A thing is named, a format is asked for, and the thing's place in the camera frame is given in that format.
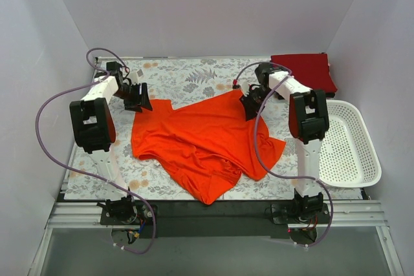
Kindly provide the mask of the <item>orange t-shirt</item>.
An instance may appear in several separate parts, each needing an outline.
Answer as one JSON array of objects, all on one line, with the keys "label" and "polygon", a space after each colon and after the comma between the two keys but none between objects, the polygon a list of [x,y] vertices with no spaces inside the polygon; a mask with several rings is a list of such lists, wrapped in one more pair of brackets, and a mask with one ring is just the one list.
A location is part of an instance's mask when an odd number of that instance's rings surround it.
[{"label": "orange t-shirt", "polygon": [[156,159],[206,205],[231,190],[242,175],[260,181],[281,158],[286,143],[270,136],[264,120],[245,120],[241,95],[231,90],[179,109],[169,100],[153,100],[152,111],[135,114],[133,156]]}]

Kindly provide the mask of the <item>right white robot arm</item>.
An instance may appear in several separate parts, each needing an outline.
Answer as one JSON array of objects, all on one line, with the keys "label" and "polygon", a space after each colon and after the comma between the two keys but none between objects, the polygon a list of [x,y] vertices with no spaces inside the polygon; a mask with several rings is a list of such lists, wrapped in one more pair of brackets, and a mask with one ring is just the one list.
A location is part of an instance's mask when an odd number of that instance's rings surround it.
[{"label": "right white robot arm", "polygon": [[303,223],[316,219],[323,211],[324,196],[329,194],[320,180],[321,145],[329,130],[325,92],[302,85],[283,65],[258,61],[251,66],[255,68],[256,84],[233,81],[233,88],[241,89],[246,120],[258,122],[266,102],[277,93],[288,101],[289,131],[296,140],[298,172],[291,178],[294,198],[272,205],[270,212],[276,223],[286,223],[290,218]]}]

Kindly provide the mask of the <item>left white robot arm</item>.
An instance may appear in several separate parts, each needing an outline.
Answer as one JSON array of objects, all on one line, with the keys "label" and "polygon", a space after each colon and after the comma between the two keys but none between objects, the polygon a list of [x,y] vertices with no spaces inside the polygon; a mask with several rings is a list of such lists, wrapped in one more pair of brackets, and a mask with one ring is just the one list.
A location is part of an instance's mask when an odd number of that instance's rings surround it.
[{"label": "left white robot arm", "polygon": [[142,71],[130,72],[117,61],[106,64],[106,72],[95,74],[96,83],[79,101],[69,105],[75,142],[93,161],[98,176],[122,188],[127,184],[121,176],[113,144],[116,129],[109,109],[112,97],[123,100],[124,109],[132,112],[152,111],[147,84],[141,83]]}]

